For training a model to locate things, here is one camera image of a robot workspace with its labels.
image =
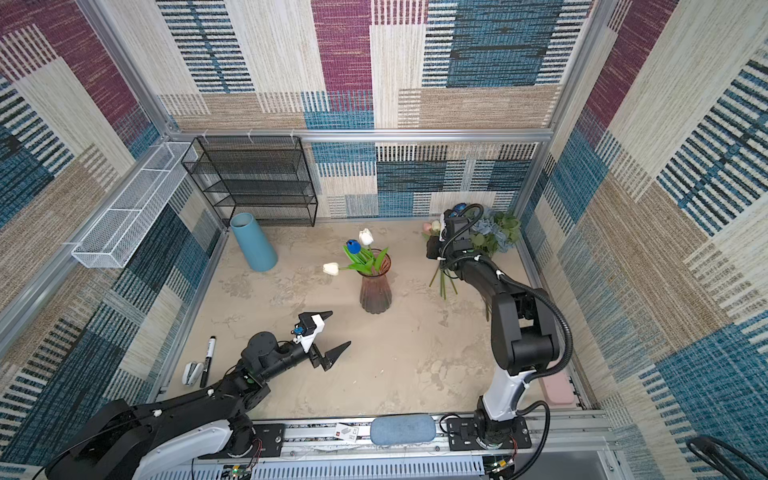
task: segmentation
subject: black metal shelf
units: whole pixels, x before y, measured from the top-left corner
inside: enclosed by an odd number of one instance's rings
[[[314,226],[317,195],[298,138],[199,137],[193,147],[199,160],[184,167],[225,223],[248,212],[262,225]]]

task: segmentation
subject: black marker pen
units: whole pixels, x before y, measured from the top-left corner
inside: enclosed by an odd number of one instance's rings
[[[208,340],[208,353],[205,356],[205,365],[203,365],[203,375],[200,376],[200,388],[204,389],[208,384],[208,372],[210,372],[210,361],[214,357],[214,346],[216,345],[216,337],[212,336]]]

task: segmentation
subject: white wire basket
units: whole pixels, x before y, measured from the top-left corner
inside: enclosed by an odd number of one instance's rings
[[[124,268],[195,161],[186,142],[167,142],[155,151],[136,177],[94,223],[72,256],[87,268]]]

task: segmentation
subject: wall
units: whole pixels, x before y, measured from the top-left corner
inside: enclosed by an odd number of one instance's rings
[[[591,3],[103,2],[167,113],[198,131],[547,127]],[[318,217],[399,217],[507,208],[528,145],[306,150]]]
[[[158,132],[74,0],[0,12],[1,310]],[[124,269],[75,268],[2,358],[0,477],[45,464],[106,402],[147,400],[219,233],[185,180]]]
[[[765,2],[621,0],[525,210],[636,478],[712,477],[694,435],[768,458],[766,37]]]

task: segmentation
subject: tulip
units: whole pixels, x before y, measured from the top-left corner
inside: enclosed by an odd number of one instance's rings
[[[336,276],[339,274],[339,264],[336,262],[323,265],[323,272]]]
[[[357,240],[347,240],[346,248],[349,250],[349,252],[352,255],[356,255],[360,253],[360,250],[362,249],[362,247],[360,246],[360,243]]]
[[[358,238],[360,239],[360,243],[366,247],[373,243],[373,235],[371,235],[371,230],[368,230],[367,228],[360,231]]]

